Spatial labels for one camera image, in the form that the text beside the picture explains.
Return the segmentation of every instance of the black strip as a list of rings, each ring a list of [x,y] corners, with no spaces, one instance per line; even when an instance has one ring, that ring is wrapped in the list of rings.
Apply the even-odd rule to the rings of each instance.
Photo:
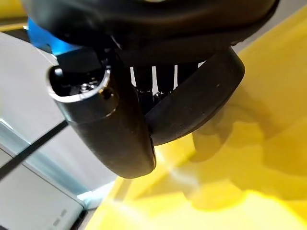
[[[88,214],[88,211],[83,210],[78,216],[78,218],[76,219],[76,221],[74,222],[74,224],[72,225],[71,230],[78,230],[87,214]]]
[[[68,125],[67,121],[62,121],[60,124],[55,126],[53,129],[48,131],[45,135],[36,140],[33,144],[22,150],[16,157],[7,162],[0,168],[0,181],[5,178],[11,171],[18,167],[26,158],[32,153],[50,141],[60,131],[62,131]]]

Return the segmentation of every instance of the glossy yellow floor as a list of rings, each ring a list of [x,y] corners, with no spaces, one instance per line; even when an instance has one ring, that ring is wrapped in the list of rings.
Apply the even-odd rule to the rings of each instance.
[[[246,75],[157,168],[118,178],[88,230],[307,229],[307,8],[241,52]]]

